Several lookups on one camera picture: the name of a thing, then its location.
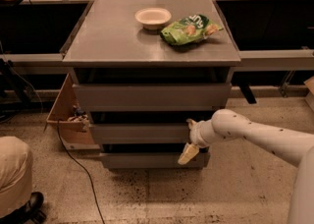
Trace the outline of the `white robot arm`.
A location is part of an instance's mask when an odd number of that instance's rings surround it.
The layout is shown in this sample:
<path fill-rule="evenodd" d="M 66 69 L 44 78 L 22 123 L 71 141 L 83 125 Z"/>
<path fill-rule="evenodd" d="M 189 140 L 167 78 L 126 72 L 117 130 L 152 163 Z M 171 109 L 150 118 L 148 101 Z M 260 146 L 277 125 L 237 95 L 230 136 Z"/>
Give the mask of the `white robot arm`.
<path fill-rule="evenodd" d="M 314 135 L 252 122 L 229 109 L 207 121 L 186 120 L 189 142 L 178 163 L 187 164 L 213 142 L 244 139 L 297 168 L 287 224 L 314 224 Z"/>

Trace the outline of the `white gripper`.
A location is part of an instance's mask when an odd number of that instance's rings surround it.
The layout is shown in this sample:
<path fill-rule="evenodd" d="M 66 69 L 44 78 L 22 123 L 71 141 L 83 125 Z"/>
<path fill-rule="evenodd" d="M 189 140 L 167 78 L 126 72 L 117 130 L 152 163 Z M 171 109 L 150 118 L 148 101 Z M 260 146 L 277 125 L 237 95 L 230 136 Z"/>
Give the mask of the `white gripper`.
<path fill-rule="evenodd" d="M 186 122 L 189 128 L 189 139 L 192 143 L 184 146 L 183 153 L 178 160 L 180 165 L 185 165 L 194 158 L 199 152 L 199 147 L 208 147 L 216 140 L 216 133 L 210 120 L 196 122 L 187 119 Z"/>

